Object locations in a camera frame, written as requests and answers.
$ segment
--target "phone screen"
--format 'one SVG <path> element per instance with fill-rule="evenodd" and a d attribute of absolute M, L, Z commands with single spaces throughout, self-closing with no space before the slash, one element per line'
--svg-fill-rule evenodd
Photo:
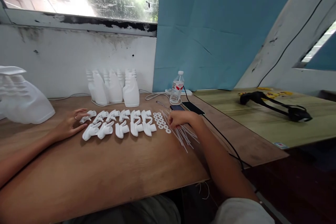
<path fill-rule="evenodd" d="M 205 114 L 202 110 L 200 110 L 198 107 L 196 107 L 193 103 L 189 101 L 182 102 L 182 105 L 186 107 L 189 111 L 195 112 L 198 115 Z"/>
<path fill-rule="evenodd" d="M 170 108 L 172 110 L 182 110 L 182 111 L 184 111 L 184 108 L 182 108 L 181 105 L 171 105 Z"/>

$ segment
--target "white wall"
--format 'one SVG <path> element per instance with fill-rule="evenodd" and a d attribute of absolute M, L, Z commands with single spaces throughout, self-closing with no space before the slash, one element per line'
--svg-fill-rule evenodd
<path fill-rule="evenodd" d="M 139 88 L 152 91 L 155 37 L 10 25 L 0 37 L 0 65 L 25 69 L 48 98 L 88 93 L 85 68 L 136 68 Z"/>
<path fill-rule="evenodd" d="M 276 64 L 282 52 L 304 26 L 320 0 L 289 0 L 267 36 L 262 48 L 240 79 L 236 88 L 258 86 L 261 79 Z M 336 19 L 336 0 L 323 0 L 310 21 L 287 48 L 276 67 L 260 86 L 316 95 L 321 89 L 336 91 L 336 73 L 293 66 L 314 45 Z"/>

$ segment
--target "human arm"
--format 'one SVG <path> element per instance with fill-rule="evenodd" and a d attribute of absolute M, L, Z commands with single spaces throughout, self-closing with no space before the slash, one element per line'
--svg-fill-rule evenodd
<path fill-rule="evenodd" d="M 77 120 L 89 115 L 85 113 L 86 111 L 85 108 L 72 111 L 47 135 L 0 161 L 0 188 L 44 149 L 84 129 L 87 124 L 82 124 L 77 128 L 74 128 L 74 124 Z"/>
<path fill-rule="evenodd" d="M 190 111 L 172 111 L 169 115 L 168 123 L 171 129 L 185 123 L 189 123 L 194 129 L 202 145 L 211 177 L 224 195 L 234 198 L 247 198 L 259 202 L 237 164 L 199 115 Z"/>

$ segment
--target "black cable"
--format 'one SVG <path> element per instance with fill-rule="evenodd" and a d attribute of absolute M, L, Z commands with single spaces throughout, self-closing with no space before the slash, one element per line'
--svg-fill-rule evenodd
<path fill-rule="evenodd" d="M 183 89 L 184 89 L 184 91 L 185 91 L 185 96 L 186 96 L 186 98 L 187 98 L 187 100 L 188 100 L 188 102 L 190 102 L 189 101 L 189 98 L 188 98 L 188 95 L 187 95 L 187 92 L 186 92 L 186 89 L 185 89 L 185 87 L 183 86 Z M 244 171 L 245 170 L 245 168 L 244 168 L 244 163 L 247 165 L 247 166 L 249 166 L 249 167 L 251 167 L 252 168 L 252 165 L 250 165 L 250 164 L 248 164 L 248 163 L 246 163 L 245 161 L 243 161 L 241 158 L 240 158 L 240 156 L 239 156 L 239 154 L 238 154 L 238 152 L 236 151 L 236 149 L 233 147 L 233 145 L 230 143 L 230 141 L 215 127 L 215 125 L 213 125 L 213 123 L 212 122 L 210 122 L 210 120 L 208 119 L 208 118 L 206 118 L 205 117 L 205 115 L 202 115 L 220 134 L 221 134 L 221 136 L 229 143 L 229 145 L 231 146 L 231 148 L 234 150 L 234 152 L 235 152 L 235 154 L 237 155 L 237 156 L 234 156 L 234 155 L 232 155 L 231 153 L 229 153 L 229 155 L 230 156 L 232 156 L 232 157 L 234 157 L 235 159 L 237 159 L 239 162 L 240 162 L 240 166 L 241 166 L 241 170 L 242 171 Z"/>
<path fill-rule="evenodd" d="M 310 15 L 310 17 L 308 18 L 308 20 L 305 22 L 305 24 L 302 26 L 302 28 L 300 29 L 300 31 L 295 35 L 295 37 L 289 42 L 289 44 L 285 47 L 284 51 L 282 52 L 282 54 L 280 55 L 278 61 L 275 63 L 275 65 L 267 72 L 267 74 L 261 79 L 261 81 L 259 82 L 258 86 L 260 86 L 260 84 L 262 83 L 262 81 L 265 79 L 265 77 L 273 70 L 273 68 L 275 68 L 275 66 L 278 64 L 278 62 L 280 61 L 281 57 L 283 56 L 283 54 L 285 53 L 285 51 L 287 50 L 287 48 L 289 47 L 289 45 L 294 41 L 294 39 L 296 39 L 296 37 L 299 35 L 299 33 L 303 30 L 303 28 L 306 26 L 306 24 L 309 22 L 309 20 L 311 19 L 311 17 L 313 16 L 313 14 L 315 13 L 316 9 L 318 8 L 318 6 L 320 5 L 320 3 L 322 2 L 322 0 L 319 1 L 319 3 L 316 5 L 315 9 L 313 10 L 312 14 Z"/>
<path fill-rule="evenodd" d="M 241 165 L 241 170 L 245 170 L 244 169 L 244 164 L 243 164 L 243 161 L 242 159 L 240 158 L 238 152 L 236 151 L 236 149 L 233 147 L 233 145 L 230 143 L 230 141 L 215 127 L 215 125 L 213 125 L 212 122 L 210 122 L 210 120 L 208 118 L 206 118 L 205 115 L 202 115 L 221 135 L 222 137 L 229 143 L 229 145 L 231 146 L 231 148 L 234 150 L 235 154 L 237 155 L 237 159 L 239 160 L 240 162 L 240 165 Z"/>

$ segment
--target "blue curtain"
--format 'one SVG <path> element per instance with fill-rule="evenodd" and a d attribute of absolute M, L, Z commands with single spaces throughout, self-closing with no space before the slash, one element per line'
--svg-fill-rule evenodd
<path fill-rule="evenodd" d="M 159 0 L 153 91 L 234 88 L 287 0 Z"/>
<path fill-rule="evenodd" d="M 305 68 L 336 71 L 336 33 L 317 51 Z"/>

